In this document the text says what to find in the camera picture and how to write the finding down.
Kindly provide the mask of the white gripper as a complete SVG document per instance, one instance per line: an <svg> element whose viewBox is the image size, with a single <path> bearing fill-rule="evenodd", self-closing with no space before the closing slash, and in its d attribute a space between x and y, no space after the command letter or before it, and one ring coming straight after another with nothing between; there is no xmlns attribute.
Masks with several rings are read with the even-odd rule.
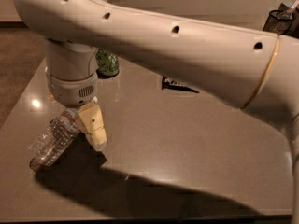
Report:
<svg viewBox="0 0 299 224"><path fill-rule="evenodd" d="M58 79L50 74L48 67L45 68L45 74L49 88L48 100L56 100L65 107L80 106L76 116L76 124L85 134L93 149L96 152L103 151L107 145L107 134L102 112L97 103L90 102L97 94L97 74L93 73L86 79L79 81Z"/></svg>

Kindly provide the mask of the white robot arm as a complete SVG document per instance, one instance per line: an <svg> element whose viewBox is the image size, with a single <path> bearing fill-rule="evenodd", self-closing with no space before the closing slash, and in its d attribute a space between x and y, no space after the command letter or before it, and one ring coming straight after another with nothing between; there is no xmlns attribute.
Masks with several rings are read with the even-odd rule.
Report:
<svg viewBox="0 0 299 224"><path fill-rule="evenodd" d="M207 91L271 125L298 160L298 41L295 38L114 6L107 0L14 0L46 39L54 99L84 105L96 94L96 49Z"/></svg>

